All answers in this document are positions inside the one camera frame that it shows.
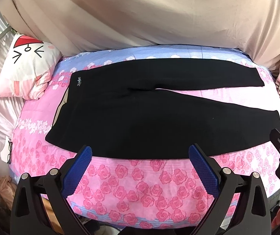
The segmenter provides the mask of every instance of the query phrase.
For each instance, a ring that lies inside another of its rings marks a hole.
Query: beige curtain
[[[156,44],[240,48],[280,65],[280,0],[0,0],[18,32],[65,56]]]

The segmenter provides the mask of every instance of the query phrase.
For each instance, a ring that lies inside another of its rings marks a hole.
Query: bed
[[[131,59],[179,57],[222,59],[256,67],[265,86],[177,92],[247,107],[278,110],[280,114],[280,98],[271,73],[267,68],[254,64],[248,55],[238,49],[160,45],[84,52],[60,61],[44,96],[25,102],[12,137],[10,168],[15,180],[18,181],[24,172],[32,176],[44,175],[52,168],[61,167],[66,159],[75,155],[45,141],[73,72]],[[280,180],[275,175],[279,156],[274,146],[267,142],[214,158],[221,167],[230,167],[237,174],[260,173],[269,197],[280,189]],[[232,216],[238,197],[235,194],[226,219]],[[210,207],[213,197],[206,193],[188,159],[93,157],[75,193],[67,200],[77,214],[119,227],[180,228],[196,226]]]

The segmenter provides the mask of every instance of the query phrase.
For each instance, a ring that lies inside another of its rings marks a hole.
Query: blue gripper pad
[[[74,194],[83,174],[85,173],[89,163],[91,162],[91,159],[92,149],[87,146],[78,156],[63,179],[63,188],[61,194],[65,199],[69,195]]]
[[[189,159],[208,194],[219,196],[219,180],[195,145],[189,148]]]

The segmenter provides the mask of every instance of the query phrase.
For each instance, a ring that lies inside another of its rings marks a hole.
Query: embroidered logo
[[[77,86],[80,86],[81,85],[81,77],[78,77],[78,84]]]

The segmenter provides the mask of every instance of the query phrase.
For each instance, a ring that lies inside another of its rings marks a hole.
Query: cartoon cat pillow
[[[38,99],[62,54],[51,43],[16,34],[0,75],[0,97]]]

